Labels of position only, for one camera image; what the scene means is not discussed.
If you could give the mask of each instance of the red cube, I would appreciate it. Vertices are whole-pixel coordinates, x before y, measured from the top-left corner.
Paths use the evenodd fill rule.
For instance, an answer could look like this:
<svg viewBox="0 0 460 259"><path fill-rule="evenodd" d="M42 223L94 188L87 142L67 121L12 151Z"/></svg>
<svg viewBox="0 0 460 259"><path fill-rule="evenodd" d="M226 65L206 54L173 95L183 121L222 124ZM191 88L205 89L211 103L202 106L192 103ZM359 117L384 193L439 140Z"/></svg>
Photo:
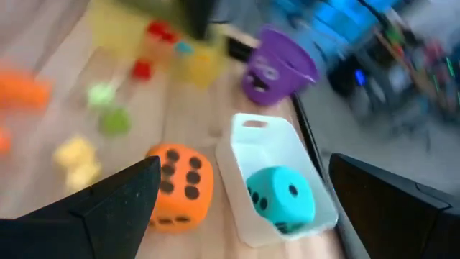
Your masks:
<svg viewBox="0 0 460 259"><path fill-rule="evenodd" d="M146 60L136 60L132 68L132 77L143 81L152 77L152 64Z"/></svg>

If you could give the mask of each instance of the wooden surface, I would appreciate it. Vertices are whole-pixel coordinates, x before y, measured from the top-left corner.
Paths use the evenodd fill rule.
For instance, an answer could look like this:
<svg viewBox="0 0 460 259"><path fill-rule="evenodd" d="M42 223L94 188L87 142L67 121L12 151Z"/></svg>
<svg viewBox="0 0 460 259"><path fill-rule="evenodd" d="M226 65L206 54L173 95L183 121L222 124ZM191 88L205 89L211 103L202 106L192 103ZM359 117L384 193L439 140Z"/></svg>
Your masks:
<svg viewBox="0 0 460 259"><path fill-rule="evenodd" d="M0 217L18 217L66 195L64 175L51 156L74 134L86 136L98 148L103 177L141 160L151 145L178 142L201 151L213 164L211 208L192 232L164 235L147 229L137 258L343 257L334 231L261 249L238 240L215 145L236 112L270 114L297 123L290 101L267 109L253 105L239 88L244 66L232 60L207 90L178 83L162 71L148 83L135 83L127 76L128 63L92 46L88 24L82 19L87 3L0 0L0 61L55 82L46 111L0 111L0 125L11 131L14 141L11 154L0 158ZM86 108L84 93L101 81L121 84L117 102L132 116L128 135L105 138L98 133L98 114Z"/></svg>

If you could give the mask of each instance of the white plastic basket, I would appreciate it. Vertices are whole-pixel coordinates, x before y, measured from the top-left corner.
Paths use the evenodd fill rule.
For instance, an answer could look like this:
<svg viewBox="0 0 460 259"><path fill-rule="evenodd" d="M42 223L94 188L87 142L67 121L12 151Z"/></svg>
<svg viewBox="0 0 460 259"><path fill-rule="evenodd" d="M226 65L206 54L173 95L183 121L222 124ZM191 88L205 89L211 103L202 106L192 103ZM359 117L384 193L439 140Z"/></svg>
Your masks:
<svg viewBox="0 0 460 259"><path fill-rule="evenodd" d="M337 210L294 127L285 119L235 114L231 132L216 148L216 158L241 241L251 247L296 240L335 227ZM259 169L285 165L301 172L313 190L316 215L299 232L281 234L256 212L246 180Z"/></svg>

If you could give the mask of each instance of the purple cup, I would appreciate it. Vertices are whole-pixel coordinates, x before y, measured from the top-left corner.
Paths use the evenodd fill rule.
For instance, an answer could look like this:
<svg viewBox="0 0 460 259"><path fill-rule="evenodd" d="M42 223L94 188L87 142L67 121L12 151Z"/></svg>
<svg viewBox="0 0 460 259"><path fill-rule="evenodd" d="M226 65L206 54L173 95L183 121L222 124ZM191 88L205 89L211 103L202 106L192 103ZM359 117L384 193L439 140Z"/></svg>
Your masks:
<svg viewBox="0 0 460 259"><path fill-rule="evenodd" d="M288 36L264 27L243 77L243 91L256 104L267 106L318 80L312 58Z"/></svg>

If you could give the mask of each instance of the yellow cube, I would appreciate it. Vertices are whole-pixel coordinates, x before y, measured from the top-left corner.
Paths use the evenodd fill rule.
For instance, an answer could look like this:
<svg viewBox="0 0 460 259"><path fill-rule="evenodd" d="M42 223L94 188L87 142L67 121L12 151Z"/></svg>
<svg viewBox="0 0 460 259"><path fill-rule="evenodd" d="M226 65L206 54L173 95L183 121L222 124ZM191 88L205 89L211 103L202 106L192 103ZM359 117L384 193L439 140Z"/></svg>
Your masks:
<svg viewBox="0 0 460 259"><path fill-rule="evenodd" d="M65 185L69 191L80 191L91 185L100 174L100 163L85 163L68 171Z"/></svg>
<svg viewBox="0 0 460 259"><path fill-rule="evenodd" d="M54 154L55 162L66 170L71 170L82 164L92 163L95 159L95 147L87 139L79 136L62 144Z"/></svg>

